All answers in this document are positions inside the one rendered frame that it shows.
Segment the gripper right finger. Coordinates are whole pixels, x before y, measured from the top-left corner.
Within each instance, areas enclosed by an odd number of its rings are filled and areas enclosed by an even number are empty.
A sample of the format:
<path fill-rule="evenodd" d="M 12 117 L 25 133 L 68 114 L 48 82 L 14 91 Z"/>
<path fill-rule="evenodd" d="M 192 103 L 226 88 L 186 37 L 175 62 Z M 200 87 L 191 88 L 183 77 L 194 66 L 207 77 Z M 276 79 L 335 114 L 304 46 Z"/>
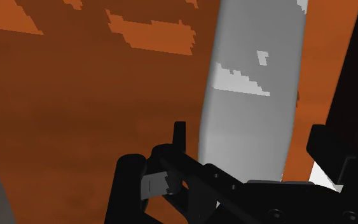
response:
<path fill-rule="evenodd" d="M 332 224 L 358 224 L 358 150 L 345 144 L 326 125 L 314 124 L 307 153 L 335 185 L 341 185 L 332 207 Z"/>

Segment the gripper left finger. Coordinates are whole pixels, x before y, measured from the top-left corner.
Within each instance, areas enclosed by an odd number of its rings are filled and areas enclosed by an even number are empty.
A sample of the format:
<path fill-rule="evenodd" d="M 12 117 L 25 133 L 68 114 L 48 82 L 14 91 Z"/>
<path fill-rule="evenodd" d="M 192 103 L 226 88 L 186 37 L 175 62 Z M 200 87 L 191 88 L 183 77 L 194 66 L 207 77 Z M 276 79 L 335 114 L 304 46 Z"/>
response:
<path fill-rule="evenodd" d="M 159 196 L 188 224 L 261 224 L 240 181 L 186 154 L 185 122 L 175 122 L 172 142 L 155 146 L 149 158 L 118 159 L 104 224 L 162 224 L 145 212 Z"/>

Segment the long rounded white object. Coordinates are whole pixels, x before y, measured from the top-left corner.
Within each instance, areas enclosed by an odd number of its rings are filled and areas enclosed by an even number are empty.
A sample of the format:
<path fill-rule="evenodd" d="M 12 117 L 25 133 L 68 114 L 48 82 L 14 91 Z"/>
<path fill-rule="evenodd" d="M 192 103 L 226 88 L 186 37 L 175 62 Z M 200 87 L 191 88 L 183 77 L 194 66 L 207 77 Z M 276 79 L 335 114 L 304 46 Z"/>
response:
<path fill-rule="evenodd" d="M 279 181 L 293 133 L 309 0 L 221 0 L 198 160 Z"/>

